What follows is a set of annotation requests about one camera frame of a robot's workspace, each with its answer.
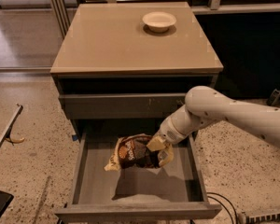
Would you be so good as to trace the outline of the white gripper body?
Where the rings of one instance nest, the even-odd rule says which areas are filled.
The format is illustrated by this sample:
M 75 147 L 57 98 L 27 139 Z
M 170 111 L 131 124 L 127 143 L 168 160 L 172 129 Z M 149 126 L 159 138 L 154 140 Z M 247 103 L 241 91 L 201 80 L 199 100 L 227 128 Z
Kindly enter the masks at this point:
M 190 113 L 183 105 L 161 123 L 158 136 L 163 143 L 176 145 L 190 134 L 213 123 L 212 119 L 201 118 Z

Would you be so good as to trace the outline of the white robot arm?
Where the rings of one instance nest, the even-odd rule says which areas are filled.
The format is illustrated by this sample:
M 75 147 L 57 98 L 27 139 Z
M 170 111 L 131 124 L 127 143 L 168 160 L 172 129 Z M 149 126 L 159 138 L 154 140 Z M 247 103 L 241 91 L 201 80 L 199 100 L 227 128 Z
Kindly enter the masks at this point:
M 187 92 L 185 104 L 161 123 L 147 147 L 162 150 L 222 120 L 280 148 L 280 108 L 232 100 L 206 86 Z

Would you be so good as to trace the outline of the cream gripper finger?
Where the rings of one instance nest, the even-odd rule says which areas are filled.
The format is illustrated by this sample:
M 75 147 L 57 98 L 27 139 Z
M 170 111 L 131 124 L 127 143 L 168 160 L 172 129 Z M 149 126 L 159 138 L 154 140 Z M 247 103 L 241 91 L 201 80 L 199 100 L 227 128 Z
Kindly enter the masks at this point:
M 152 139 L 147 143 L 147 148 L 151 151 L 163 150 L 167 147 L 168 142 L 161 136 L 153 136 Z

